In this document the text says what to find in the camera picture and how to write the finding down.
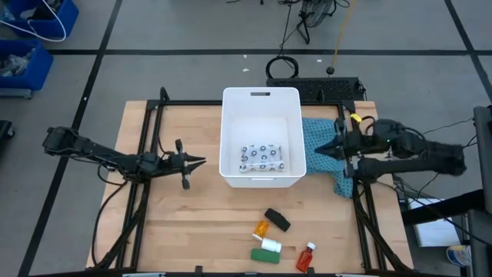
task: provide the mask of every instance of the white box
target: white box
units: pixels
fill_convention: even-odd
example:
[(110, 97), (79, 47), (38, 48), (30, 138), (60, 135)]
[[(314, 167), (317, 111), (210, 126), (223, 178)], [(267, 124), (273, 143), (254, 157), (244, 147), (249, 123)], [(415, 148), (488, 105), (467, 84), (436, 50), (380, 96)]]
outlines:
[[(241, 149), (282, 147), (283, 172), (240, 173)], [(295, 88), (226, 88), (219, 172), (233, 188), (288, 188), (306, 174), (301, 102)]]

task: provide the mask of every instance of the black sponge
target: black sponge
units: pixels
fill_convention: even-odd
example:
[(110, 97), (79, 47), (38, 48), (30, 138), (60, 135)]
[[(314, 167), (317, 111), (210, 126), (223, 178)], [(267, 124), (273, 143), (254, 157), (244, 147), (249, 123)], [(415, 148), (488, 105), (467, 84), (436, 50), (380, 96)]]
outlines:
[(283, 215), (281, 215), (280, 212), (277, 212), (273, 210), (272, 208), (269, 208), (264, 216), (267, 217), (272, 223), (274, 223), (278, 228), (280, 228), (282, 231), (286, 232), (289, 227), (291, 227), (291, 223), (285, 219)]

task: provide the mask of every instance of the green block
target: green block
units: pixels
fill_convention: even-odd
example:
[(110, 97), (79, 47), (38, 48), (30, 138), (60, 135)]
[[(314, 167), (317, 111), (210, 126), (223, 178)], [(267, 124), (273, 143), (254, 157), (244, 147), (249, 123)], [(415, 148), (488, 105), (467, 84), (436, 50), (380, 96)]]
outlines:
[(251, 259), (260, 262), (270, 262), (278, 264), (280, 262), (280, 253), (270, 252), (263, 249), (252, 249)]

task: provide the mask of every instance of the blue storage bin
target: blue storage bin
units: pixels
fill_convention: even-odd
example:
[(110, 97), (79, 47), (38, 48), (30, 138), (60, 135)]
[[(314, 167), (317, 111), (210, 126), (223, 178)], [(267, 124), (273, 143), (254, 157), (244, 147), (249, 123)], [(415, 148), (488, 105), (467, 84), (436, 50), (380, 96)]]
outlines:
[(40, 90), (53, 63), (53, 56), (37, 40), (0, 40), (0, 59), (13, 54), (22, 57), (35, 48), (31, 61), (20, 76), (1, 77), (0, 88), (28, 88)]
[[(8, 10), (15, 16), (16, 20), (5, 20), (5, 22), (23, 28), (32, 32), (31, 27), (29, 27), (28, 21), (20, 19), (20, 14), (23, 11), (33, 9), (38, 5), (44, 5), (41, 0), (13, 0), (7, 4)], [(75, 21), (78, 17), (78, 8), (72, 0), (64, 0), (58, 10), (57, 16), (60, 18), (61, 23), (65, 27), (67, 32), (67, 37), (71, 34), (71, 30), (74, 28)], [(31, 26), (36, 33), (45, 38), (63, 38), (63, 29), (56, 18), (52, 20), (31, 20)], [(19, 31), (16, 28), (12, 28), (20, 37), (34, 37), (26, 32)]]

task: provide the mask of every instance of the white pill bottle cap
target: white pill bottle cap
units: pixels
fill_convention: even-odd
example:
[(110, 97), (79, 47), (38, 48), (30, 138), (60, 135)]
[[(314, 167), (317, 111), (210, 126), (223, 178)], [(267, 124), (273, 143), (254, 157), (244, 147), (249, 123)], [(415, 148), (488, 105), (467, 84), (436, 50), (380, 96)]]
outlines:
[(316, 249), (316, 245), (315, 245), (313, 242), (308, 242), (308, 243), (307, 243), (307, 246), (308, 246), (308, 248), (310, 248), (310, 249), (313, 249), (313, 250), (315, 250), (315, 249)]

